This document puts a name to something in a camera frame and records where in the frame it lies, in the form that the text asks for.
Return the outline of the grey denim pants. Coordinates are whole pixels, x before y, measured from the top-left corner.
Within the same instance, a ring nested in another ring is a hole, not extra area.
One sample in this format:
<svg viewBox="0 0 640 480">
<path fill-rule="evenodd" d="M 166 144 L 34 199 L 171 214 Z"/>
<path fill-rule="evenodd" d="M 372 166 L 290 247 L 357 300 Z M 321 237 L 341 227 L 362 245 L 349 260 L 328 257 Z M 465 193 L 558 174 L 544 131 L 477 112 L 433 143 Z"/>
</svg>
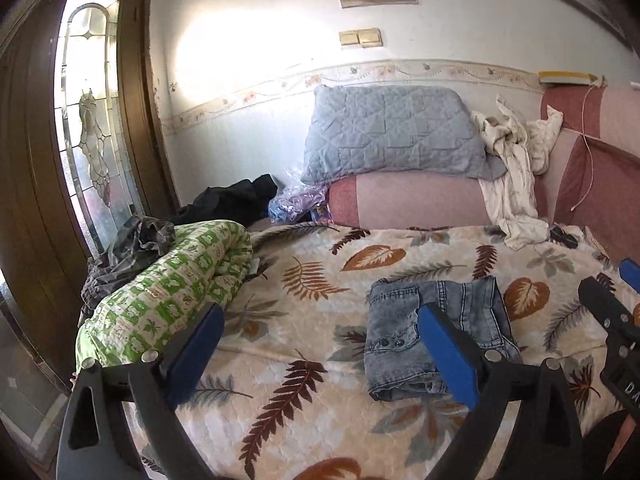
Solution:
<svg viewBox="0 0 640 480">
<path fill-rule="evenodd" d="M 370 397 L 392 402 L 450 391 L 480 397 L 487 351 L 521 362 L 495 278 L 472 282 L 381 280 L 369 295 L 363 366 Z"/>
</svg>

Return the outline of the pink red sofa backrest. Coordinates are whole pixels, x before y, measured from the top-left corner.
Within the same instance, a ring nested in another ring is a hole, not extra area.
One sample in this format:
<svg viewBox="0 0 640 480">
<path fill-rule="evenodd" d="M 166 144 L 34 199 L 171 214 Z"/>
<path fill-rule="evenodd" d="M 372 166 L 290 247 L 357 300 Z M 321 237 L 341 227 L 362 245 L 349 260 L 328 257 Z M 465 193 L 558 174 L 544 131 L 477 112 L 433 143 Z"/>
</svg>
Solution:
<svg viewBox="0 0 640 480">
<path fill-rule="evenodd" d="M 551 106 L 564 114 L 548 171 L 536 179 L 541 217 L 587 228 L 620 263 L 639 260 L 639 93 L 616 88 L 551 87 Z"/>
</svg>

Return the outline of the gold wall switch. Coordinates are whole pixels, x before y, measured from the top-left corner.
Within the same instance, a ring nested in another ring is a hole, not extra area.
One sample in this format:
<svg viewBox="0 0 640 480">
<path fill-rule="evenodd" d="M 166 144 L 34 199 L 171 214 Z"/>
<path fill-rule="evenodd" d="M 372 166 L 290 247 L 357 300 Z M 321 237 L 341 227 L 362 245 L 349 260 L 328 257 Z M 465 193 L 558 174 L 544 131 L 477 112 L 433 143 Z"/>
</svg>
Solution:
<svg viewBox="0 0 640 480">
<path fill-rule="evenodd" d="M 338 38 L 342 47 L 378 48 L 383 45 L 382 34 L 378 28 L 345 30 L 338 33 Z"/>
</svg>

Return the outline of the grey quilted pillow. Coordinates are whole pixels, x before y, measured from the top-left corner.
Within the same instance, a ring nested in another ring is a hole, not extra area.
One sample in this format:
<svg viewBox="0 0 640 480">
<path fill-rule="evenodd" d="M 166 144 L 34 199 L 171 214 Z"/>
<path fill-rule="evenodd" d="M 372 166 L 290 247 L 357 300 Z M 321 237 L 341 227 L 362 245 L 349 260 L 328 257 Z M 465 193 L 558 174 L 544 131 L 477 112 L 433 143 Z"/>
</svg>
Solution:
<svg viewBox="0 0 640 480">
<path fill-rule="evenodd" d="M 487 153 L 471 113 L 450 89 L 317 87 L 300 180 L 328 184 L 372 171 L 493 181 L 506 166 Z"/>
</svg>

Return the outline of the black clothing pile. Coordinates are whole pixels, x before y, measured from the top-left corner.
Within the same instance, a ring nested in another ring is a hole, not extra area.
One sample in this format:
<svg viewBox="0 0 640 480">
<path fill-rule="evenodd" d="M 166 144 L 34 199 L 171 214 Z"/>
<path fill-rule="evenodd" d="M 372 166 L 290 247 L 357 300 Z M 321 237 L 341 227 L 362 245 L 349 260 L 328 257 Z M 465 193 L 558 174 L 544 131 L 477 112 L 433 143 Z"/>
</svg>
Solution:
<svg viewBox="0 0 640 480">
<path fill-rule="evenodd" d="M 169 221 L 175 226 L 183 226 L 209 220 L 231 220 L 241 226 L 251 226 L 268 216 L 268 204 L 277 192 L 276 182 L 269 174 L 254 181 L 244 179 L 226 188 L 206 188 Z"/>
</svg>

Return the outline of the dark grey jacket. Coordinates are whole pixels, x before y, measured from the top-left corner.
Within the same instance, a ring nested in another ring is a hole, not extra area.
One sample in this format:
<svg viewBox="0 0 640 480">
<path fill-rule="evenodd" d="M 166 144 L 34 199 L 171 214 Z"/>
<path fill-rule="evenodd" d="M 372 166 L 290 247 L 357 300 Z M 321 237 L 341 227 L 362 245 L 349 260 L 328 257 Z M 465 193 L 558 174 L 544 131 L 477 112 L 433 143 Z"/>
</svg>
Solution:
<svg viewBox="0 0 640 480">
<path fill-rule="evenodd" d="M 87 278 L 80 292 L 79 323 L 91 318 L 105 297 L 168 254 L 175 240 L 171 222 L 140 214 L 131 216 L 107 250 L 88 261 Z"/>
</svg>

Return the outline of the pink bolster cushion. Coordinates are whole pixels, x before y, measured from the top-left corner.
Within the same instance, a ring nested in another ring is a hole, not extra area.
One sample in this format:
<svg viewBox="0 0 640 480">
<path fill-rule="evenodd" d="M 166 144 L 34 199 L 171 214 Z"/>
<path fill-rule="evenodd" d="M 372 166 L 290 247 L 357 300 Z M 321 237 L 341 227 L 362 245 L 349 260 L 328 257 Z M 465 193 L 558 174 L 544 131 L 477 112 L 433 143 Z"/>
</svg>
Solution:
<svg viewBox="0 0 640 480">
<path fill-rule="evenodd" d="M 369 172 L 332 183 L 335 223 L 366 230 L 488 226 L 475 179 L 423 171 Z"/>
</svg>

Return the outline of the wooden door with glass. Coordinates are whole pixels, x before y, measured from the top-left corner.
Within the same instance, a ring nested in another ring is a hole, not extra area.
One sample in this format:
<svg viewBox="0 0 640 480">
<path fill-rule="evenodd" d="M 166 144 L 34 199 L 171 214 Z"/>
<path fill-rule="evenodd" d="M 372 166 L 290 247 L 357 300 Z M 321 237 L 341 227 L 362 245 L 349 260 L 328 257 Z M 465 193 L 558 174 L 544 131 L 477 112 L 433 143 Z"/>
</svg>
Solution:
<svg viewBox="0 0 640 480">
<path fill-rule="evenodd" d="M 152 98 L 151 0 L 36 0 L 1 47 L 1 271 L 18 339 L 75 366 L 88 259 L 177 206 Z"/>
</svg>

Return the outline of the yellow book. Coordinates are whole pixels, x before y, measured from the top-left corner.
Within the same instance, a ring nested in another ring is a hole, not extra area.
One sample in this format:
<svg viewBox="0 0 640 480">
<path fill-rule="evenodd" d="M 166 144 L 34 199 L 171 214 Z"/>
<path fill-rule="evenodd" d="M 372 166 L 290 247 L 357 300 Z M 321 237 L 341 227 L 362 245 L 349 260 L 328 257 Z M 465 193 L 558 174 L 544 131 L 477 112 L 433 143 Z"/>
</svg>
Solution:
<svg viewBox="0 0 640 480">
<path fill-rule="evenodd" d="M 602 78 L 590 73 L 566 70 L 542 70 L 538 73 L 541 84 L 569 84 L 570 86 L 600 87 Z"/>
</svg>

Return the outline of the leaf pattern bed blanket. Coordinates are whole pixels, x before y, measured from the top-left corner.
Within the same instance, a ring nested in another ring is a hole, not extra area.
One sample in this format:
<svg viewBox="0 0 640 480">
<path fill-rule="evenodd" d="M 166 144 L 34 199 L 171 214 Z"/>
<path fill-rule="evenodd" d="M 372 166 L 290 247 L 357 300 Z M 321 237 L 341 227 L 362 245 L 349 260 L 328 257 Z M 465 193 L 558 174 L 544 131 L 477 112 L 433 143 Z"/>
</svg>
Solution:
<svg viewBox="0 0 640 480">
<path fill-rule="evenodd" d="M 630 313 L 639 296 L 591 234 L 575 248 L 506 246 L 495 226 L 353 230 L 288 226 L 253 236 L 242 282 L 224 275 L 210 237 L 182 228 L 179 246 L 115 297 L 134 348 L 164 340 L 206 300 L 224 336 L 178 408 L 214 474 L 231 479 L 421 479 L 465 418 L 416 328 L 438 304 L 485 349 L 528 364 L 560 362 L 582 428 L 617 408 L 600 381 L 605 333 L 580 303 L 595 278 Z"/>
</svg>

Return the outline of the black sunglasses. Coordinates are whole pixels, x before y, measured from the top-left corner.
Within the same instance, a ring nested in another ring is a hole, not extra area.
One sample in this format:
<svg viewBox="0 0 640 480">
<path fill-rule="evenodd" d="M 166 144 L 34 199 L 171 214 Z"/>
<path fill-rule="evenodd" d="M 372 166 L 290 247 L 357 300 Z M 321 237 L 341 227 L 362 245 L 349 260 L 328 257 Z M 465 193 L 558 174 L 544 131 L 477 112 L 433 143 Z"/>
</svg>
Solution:
<svg viewBox="0 0 640 480">
<path fill-rule="evenodd" d="M 553 243 L 560 244 L 568 249 L 576 249 L 579 245 L 578 239 L 569 232 L 564 231 L 560 226 L 554 226 L 550 230 L 549 238 Z"/>
</svg>

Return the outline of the cream printed garment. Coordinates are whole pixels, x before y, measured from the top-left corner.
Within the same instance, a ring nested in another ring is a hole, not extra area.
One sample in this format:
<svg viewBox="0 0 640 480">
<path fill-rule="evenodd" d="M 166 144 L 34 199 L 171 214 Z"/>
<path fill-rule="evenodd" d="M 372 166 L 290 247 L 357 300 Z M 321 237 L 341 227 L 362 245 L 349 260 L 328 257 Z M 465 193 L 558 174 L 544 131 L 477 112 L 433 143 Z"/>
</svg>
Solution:
<svg viewBox="0 0 640 480">
<path fill-rule="evenodd" d="M 498 118 L 474 112 L 472 119 L 486 152 L 503 162 L 506 173 L 478 183 L 489 220 L 506 234 L 504 244 L 520 250 L 549 237 L 548 222 L 538 214 L 535 183 L 549 169 L 564 114 L 549 106 L 546 119 L 528 122 L 501 94 L 496 96 L 496 105 Z"/>
</svg>

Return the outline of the green white folded quilt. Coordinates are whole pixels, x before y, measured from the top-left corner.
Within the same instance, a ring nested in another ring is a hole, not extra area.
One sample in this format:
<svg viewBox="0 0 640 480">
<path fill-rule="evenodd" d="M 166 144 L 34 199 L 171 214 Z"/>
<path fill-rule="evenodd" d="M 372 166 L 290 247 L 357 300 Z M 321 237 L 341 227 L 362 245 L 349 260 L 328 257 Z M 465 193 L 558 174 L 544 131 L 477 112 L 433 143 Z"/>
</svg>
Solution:
<svg viewBox="0 0 640 480">
<path fill-rule="evenodd" d="M 225 307 L 239 291 L 253 260 L 250 233 L 231 220 L 176 227 L 176 240 L 131 282 L 112 292 L 79 327 L 76 366 L 93 358 L 102 366 L 129 364 L 162 350 L 201 308 Z"/>
</svg>

